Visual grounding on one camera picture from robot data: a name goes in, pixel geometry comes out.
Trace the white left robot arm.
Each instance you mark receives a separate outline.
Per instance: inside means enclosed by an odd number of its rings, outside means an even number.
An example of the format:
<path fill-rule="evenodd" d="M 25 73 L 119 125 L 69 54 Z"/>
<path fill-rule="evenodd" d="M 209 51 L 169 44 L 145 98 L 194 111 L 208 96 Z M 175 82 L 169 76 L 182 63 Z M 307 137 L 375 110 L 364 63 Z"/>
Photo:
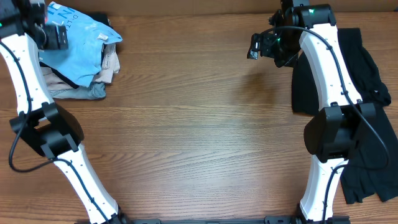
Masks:
<path fill-rule="evenodd" d="M 17 116 L 9 123 L 16 136 L 9 151 L 9 166 L 18 173 L 13 155 L 23 140 L 47 161 L 32 172 L 55 164 L 83 203 L 89 223 L 129 223 L 91 166 L 77 119 L 54 102 L 40 68 L 40 50 L 66 50 L 65 26 L 47 25 L 44 1 L 1 1 L 1 55 L 14 85 Z"/>

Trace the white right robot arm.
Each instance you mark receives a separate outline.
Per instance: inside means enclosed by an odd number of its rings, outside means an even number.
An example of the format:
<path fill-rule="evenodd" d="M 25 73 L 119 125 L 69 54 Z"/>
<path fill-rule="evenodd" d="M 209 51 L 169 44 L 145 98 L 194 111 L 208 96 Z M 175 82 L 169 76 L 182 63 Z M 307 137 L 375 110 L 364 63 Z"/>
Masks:
<path fill-rule="evenodd" d="M 349 223 L 333 214 L 333 199 L 343 170 L 354 157 L 366 132 L 374 105 L 363 99 L 347 71 L 331 6 L 308 1 L 281 1 L 270 17 L 271 29 L 251 37 L 248 58 L 273 58 L 277 67 L 298 67 L 306 56 L 318 96 L 318 114 L 304 129 L 311 154 L 305 193 L 296 215 L 269 216 L 266 223 Z"/>

